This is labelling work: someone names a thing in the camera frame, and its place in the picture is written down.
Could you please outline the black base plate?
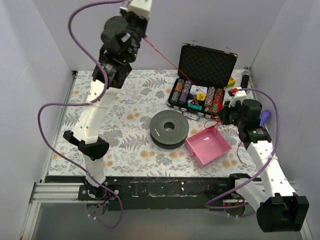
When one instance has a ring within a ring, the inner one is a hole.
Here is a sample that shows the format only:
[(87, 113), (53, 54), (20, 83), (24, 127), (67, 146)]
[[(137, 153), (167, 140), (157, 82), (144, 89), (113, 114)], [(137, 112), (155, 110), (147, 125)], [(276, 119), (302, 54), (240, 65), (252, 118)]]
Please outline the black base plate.
[(106, 201), (110, 211), (203, 209), (206, 202), (235, 187), (235, 180), (247, 174), (229, 177), (107, 177), (106, 186), (118, 197), (103, 192), (98, 202)]

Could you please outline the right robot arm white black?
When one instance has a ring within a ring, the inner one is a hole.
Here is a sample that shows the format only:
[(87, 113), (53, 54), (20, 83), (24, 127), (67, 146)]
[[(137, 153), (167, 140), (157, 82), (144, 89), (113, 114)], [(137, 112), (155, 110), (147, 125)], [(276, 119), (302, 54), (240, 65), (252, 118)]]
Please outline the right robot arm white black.
[(235, 125), (238, 137), (251, 156), (264, 190), (254, 177), (233, 176), (226, 186), (232, 199), (243, 197), (254, 209), (260, 229), (270, 232), (298, 232), (305, 221), (309, 202), (291, 186), (273, 154), (268, 131), (260, 125), (262, 105), (254, 99), (226, 101), (219, 116), (225, 125)]

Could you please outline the black remote control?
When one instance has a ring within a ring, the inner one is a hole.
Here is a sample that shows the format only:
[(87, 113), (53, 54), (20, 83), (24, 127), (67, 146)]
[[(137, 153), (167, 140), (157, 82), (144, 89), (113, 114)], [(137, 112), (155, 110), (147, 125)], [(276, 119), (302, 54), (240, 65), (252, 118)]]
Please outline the black remote control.
[(244, 89), (248, 88), (249, 80), (250, 80), (251, 72), (250, 70), (246, 69), (242, 73), (242, 79), (240, 83), (241, 90), (237, 91), (237, 96), (240, 97), (240, 102), (243, 103), (243, 101), (247, 97), (247, 91)]

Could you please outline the pink open box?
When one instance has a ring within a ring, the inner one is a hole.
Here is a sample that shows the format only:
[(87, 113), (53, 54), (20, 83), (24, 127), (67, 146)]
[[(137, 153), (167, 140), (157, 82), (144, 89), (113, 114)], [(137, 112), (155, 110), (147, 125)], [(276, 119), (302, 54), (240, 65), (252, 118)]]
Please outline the pink open box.
[(232, 149), (214, 126), (188, 137), (184, 145), (200, 169), (225, 156)]

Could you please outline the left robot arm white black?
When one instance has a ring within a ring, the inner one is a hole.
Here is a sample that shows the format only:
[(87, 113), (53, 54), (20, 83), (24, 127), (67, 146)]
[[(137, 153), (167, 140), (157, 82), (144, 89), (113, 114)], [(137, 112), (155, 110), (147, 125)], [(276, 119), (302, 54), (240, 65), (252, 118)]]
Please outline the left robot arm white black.
[(92, 74), (88, 105), (84, 107), (73, 129), (66, 130), (63, 138), (77, 146), (82, 153), (87, 175), (84, 184), (91, 197), (101, 200), (106, 196), (103, 157), (109, 143), (99, 137), (100, 127), (109, 104), (126, 77), (131, 63), (137, 58), (141, 40), (146, 35), (148, 19), (133, 11), (122, 12), (108, 19), (101, 33), (102, 46), (98, 63)]

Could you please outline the yellow green toy block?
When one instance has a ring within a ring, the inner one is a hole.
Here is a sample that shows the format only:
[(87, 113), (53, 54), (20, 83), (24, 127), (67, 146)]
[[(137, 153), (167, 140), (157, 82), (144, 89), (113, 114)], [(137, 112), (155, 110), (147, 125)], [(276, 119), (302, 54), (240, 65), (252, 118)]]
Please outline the yellow green toy block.
[(236, 84), (236, 80), (231, 76), (231, 77), (229, 78), (229, 81), (228, 81), (228, 84), (227, 84), (226, 88), (231, 88), (231, 87), (233, 87), (235, 84)]

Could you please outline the teal object in case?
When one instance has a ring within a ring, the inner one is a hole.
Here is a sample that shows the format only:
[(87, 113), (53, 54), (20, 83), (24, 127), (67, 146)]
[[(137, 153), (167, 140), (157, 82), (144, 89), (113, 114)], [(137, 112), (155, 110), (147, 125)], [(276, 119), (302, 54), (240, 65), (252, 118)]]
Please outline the teal object in case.
[(197, 111), (201, 111), (202, 110), (202, 106), (200, 105), (194, 105), (192, 103), (188, 103), (188, 107), (191, 108), (191, 109), (194, 109), (194, 110), (197, 110)]

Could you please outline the black filament spool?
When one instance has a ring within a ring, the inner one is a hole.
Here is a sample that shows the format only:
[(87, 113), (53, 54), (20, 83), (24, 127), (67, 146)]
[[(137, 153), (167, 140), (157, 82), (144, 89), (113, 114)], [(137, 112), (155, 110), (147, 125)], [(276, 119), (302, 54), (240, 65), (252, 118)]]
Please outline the black filament spool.
[(158, 147), (173, 150), (185, 143), (189, 133), (189, 123), (181, 113), (163, 110), (152, 117), (149, 132), (152, 141)]

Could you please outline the purple cylindrical toy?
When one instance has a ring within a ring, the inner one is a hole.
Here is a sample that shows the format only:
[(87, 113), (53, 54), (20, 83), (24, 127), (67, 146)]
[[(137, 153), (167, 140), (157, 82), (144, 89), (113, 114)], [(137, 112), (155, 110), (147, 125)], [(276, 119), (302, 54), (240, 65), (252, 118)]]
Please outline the purple cylindrical toy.
[(263, 110), (259, 117), (259, 126), (263, 127), (266, 121), (271, 117), (271, 112), (267, 109)]

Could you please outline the floral table mat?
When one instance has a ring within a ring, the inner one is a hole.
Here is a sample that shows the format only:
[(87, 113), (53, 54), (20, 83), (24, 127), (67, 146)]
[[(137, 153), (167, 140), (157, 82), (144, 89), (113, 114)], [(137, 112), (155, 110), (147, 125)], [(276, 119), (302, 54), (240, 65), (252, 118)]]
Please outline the floral table mat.
[[(70, 103), (84, 102), (89, 94), (92, 70), (77, 72)], [(176, 70), (133, 70), (120, 92), (109, 106), (99, 135), (110, 147), (104, 156), (106, 176), (127, 177), (228, 177), (234, 173), (253, 176), (258, 170), (240, 140), (237, 128), (218, 126), (218, 131), (232, 149), (221, 158), (199, 168), (184, 145), (173, 150), (157, 147), (150, 137), (152, 117), (167, 106)], [(71, 130), (83, 108), (68, 107), (65, 111), (55, 149), (62, 155), (85, 167), (84, 157), (77, 147), (63, 138)], [(48, 176), (82, 176), (84, 172), (53, 153)]]

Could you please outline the black poker chip case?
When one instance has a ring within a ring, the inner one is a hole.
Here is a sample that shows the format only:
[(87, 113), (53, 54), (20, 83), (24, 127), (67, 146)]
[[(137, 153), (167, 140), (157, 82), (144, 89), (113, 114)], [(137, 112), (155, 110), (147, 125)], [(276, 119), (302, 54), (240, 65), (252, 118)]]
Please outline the black poker chip case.
[[(177, 74), (167, 105), (205, 118), (214, 118), (223, 108), (226, 86), (236, 65), (233, 52), (190, 43), (181, 47)], [(202, 110), (188, 107), (202, 106)]]

